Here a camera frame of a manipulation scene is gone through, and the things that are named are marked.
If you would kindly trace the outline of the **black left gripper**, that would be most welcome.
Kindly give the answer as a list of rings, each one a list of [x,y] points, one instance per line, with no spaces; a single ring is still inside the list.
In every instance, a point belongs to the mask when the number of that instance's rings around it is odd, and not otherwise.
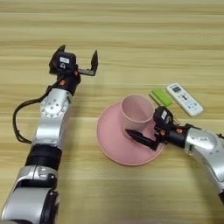
[[[66,45],[61,45],[57,53],[52,57],[49,67],[50,74],[56,74],[59,78],[76,78],[79,75],[95,76],[98,68],[98,52],[94,51],[91,59],[90,69],[79,68],[76,55],[73,53],[61,53],[66,49]]]

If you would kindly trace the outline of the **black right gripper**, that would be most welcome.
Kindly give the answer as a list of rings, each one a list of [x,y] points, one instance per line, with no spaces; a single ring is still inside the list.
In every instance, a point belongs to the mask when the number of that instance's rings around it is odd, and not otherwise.
[[[133,129],[126,129],[127,134],[133,138],[138,143],[151,148],[155,151],[160,144],[173,144],[174,143],[174,128],[171,129],[161,129],[159,127],[154,128],[155,140],[152,140],[144,136],[141,132]]]

